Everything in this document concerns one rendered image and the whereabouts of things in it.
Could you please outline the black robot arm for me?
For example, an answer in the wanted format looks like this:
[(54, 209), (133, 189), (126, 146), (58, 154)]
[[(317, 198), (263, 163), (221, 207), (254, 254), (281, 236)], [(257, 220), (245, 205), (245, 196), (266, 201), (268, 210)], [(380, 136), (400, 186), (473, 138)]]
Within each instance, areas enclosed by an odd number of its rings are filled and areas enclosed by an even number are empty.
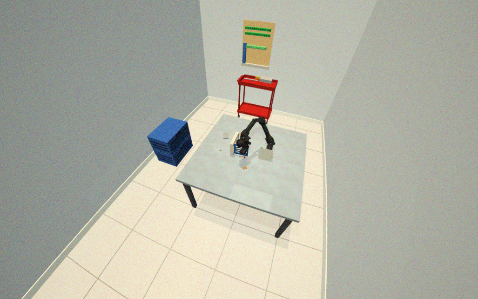
[(272, 150), (273, 145), (275, 145), (275, 141), (274, 141), (274, 138), (269, 133), (268, 127), (266, 125), (266, 119), (264, 117), (253, 118), (252, 121), (250, 122), (250, 124), (248, 125), (248, 127), (241, 132), (240, 139), (236, 141), (236, 145), (239, 148), (241, 148), (241, 147), (243, 148), (244, 144), (249, 143), (249, 139), (251, 139), (249, 137), (249, 132), (252, 129), (252, 127), (255, 125), (256, 122), (259, 122), (259, 124), (261, 124), (261, 126), (263, 128), (263, 131), (266, 134), (265, 139), (266, 139), (266, 142), (268, 143), (266, 149)]

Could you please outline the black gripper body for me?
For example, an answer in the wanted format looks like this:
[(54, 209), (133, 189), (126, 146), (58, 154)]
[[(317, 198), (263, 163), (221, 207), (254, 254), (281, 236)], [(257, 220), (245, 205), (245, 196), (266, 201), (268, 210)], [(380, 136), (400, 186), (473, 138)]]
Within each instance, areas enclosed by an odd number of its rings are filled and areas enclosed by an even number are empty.
[(251, 142), (249, 142), (248, 144), (244, 144), (244, 145), (243, 145), (243, 149), (241, 149), (241, 150), (239, 151), (239, 153), (245, 155), (245, 154), (246, 154), (246, 150), (247, 150), (247, 148), (249, 147), (249, 145), (251, 145)]

